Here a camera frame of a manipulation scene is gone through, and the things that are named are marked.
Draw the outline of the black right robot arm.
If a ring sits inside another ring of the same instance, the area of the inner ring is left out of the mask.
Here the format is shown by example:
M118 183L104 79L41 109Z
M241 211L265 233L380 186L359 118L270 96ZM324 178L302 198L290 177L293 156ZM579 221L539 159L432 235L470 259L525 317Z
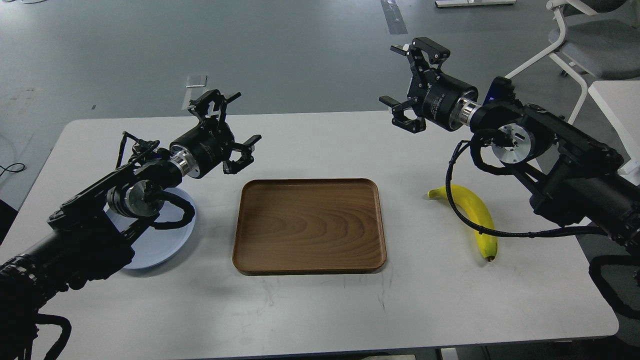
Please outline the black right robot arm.
M521 103L508 78L494 78L479 103L475 86L444 73L451 52L432 39L391 50L411 72L405 100L379 98L394 126L410 133L425 131L428 122L448 132L468 126L475 166L517 178L535 214L557 225L528 237L606 235L639 258L639 188L618 173L624 159L614 148L539 105Z

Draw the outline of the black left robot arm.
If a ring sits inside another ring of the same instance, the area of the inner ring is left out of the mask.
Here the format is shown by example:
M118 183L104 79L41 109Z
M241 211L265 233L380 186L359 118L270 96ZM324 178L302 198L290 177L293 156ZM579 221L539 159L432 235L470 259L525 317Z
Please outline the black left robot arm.
M66 317L41 313L56 294L107 280L130 264L133 244L146 230L180 229L192 223L195 207L170 192L183 178L203 178L217 166L237 174L254 162L261 135L238 143L226 122L226 96L211 89L190 100L198 124L170 143L123 132L114 171L62 203L48 218L52 232L1 266L1 358L29 360L40 325L61 334L45 354L57 359L69 341Z

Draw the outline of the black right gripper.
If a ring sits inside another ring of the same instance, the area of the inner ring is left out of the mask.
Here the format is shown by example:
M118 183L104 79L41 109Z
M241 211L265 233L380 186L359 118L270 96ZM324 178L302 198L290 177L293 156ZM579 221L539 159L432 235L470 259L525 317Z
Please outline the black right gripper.
M451 51L427 37L414 38L404 45L393 44L390 50L407 57L412 75L407 100L400 102L388 95L378 98L390 109L391 123L410 133L425 132L426 120L448 132L460 129L461 99L477 101L479 92L475 86L441 70ZM408 109L418 117L407 117Z

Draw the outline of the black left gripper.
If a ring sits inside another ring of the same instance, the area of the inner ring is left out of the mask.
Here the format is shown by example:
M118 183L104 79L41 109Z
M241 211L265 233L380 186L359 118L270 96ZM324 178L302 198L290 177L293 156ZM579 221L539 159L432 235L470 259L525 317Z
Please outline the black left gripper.
M225 96L219 89L211 89L189 101L188 112L198 119L198 126L172 141L169 147L170 161L178 166L183 177L201 179L220 164L225 174L238 174L253 164L255 145L262 135L253 135L244 143L234 142L226 123L228 104L240 96L241 92ZM235 161L230 160L232 152L240 153Z

